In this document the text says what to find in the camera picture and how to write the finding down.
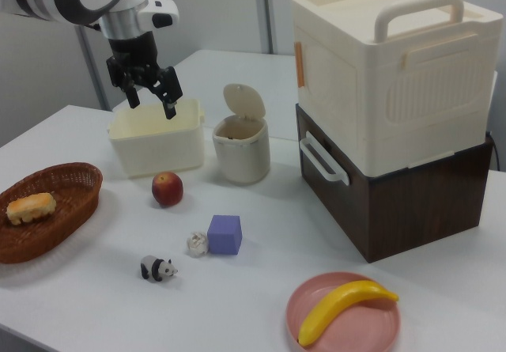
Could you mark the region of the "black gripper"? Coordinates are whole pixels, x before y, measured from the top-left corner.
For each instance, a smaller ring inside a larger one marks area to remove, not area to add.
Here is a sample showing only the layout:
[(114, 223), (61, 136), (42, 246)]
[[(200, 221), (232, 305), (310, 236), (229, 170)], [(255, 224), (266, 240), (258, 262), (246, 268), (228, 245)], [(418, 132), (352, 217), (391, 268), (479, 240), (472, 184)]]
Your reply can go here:
[(149, 89), (161, 101), (166, 119), (176, 116), (177, 100), (183, 96), (176, 70), (161, 69), (152, 32), (127, 40), (109, 40), (112, 56), (107, 59), (111, 83), (126, 95), (131, 108), (140, 104), (135, 85)]

